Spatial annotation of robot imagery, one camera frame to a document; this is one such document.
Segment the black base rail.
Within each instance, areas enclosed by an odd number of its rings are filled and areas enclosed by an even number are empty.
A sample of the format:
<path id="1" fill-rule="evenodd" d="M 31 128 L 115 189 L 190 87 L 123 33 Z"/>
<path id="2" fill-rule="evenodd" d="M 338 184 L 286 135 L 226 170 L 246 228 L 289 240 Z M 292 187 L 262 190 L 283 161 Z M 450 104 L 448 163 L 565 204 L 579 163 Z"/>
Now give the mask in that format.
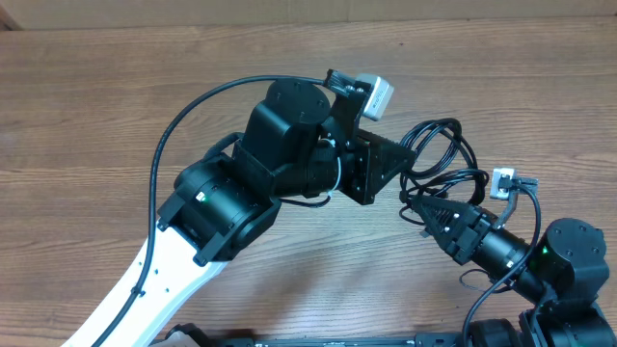
<path id="1" fill-rule="evenodd" d="M 252 330 L 207 334 L 196 325 L 177 324 L 150 346 L 205 347 L 456 347 L 465 346 L 460 333 L 418 333 L 395 337 L 266 338 Z"/>

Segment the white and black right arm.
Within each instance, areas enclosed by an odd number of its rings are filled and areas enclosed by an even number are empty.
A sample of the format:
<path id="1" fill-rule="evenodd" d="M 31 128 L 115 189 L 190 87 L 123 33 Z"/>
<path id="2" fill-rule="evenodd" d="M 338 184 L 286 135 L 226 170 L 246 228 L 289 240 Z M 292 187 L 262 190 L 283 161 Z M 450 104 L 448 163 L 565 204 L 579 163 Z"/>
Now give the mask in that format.
<path id="1" fill-rule="evenodd" d="M 463 346 L 613 346 L 616 334 L 597 304 L 609 278 L 603 232 L 572 218 L 553 221 L 533 245 L 497 225 L 497 216 L 465 202 L 417 196 L 408 205 L 455 262 L 473 262 L 498 287 L 533 307 L 514 328 L 506 319 L 463 326 Z"/>

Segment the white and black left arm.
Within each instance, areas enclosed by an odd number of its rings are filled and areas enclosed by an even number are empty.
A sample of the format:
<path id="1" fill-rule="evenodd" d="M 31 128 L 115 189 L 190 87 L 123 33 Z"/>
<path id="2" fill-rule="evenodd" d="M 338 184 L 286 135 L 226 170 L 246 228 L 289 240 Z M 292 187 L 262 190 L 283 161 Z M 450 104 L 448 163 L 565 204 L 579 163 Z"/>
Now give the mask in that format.
<path id="1" fill-rule="evenodd" d="M 362 130 L 393 93 L 384 78 L 271 76 L 245 130 L 183 170 L 148 205 L 148 238 L 71 346 L 146 346 L 183 304 L 276 220 L 286 204 L 318 208 L 334 193 L 361 205 L 415 161 Z"/>

